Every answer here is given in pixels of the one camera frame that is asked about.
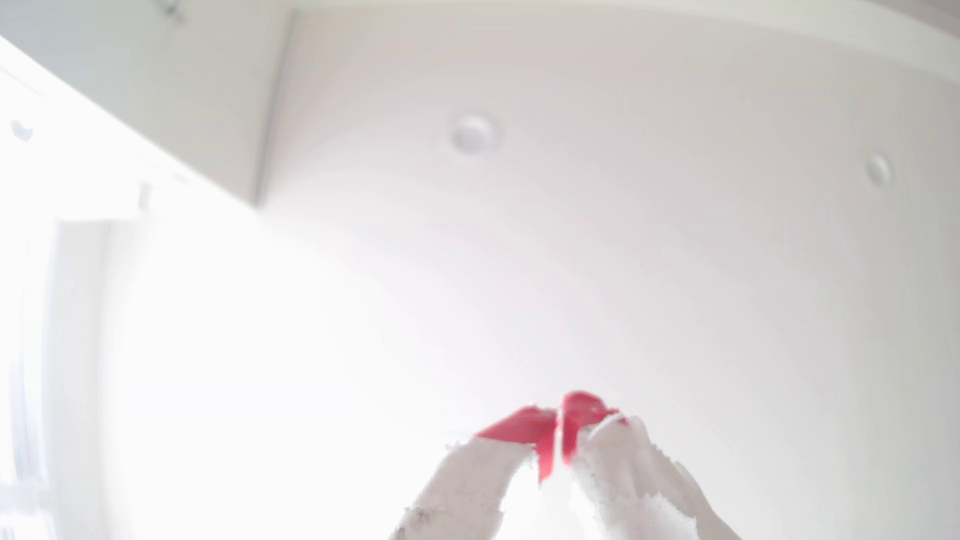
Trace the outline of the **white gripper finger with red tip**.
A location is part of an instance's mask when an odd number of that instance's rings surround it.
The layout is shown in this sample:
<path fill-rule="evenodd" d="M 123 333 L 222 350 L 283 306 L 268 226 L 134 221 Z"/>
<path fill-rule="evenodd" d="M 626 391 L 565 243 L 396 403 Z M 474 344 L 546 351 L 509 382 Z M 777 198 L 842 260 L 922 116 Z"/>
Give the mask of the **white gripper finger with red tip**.
<path fill-rule="evenodd" d="M 692 474 L 654 444 L 638 416 L 585 391 L 560 403 L 561 455 L 600 539 L 738 539 Z"/>
<path fill-rule="evenodd" d="M 390 539 L 494 539 L 516 474 L 533 462 L 542 485 L 554 468 L 558 412 L 523 406 L 450 448 Z"/>

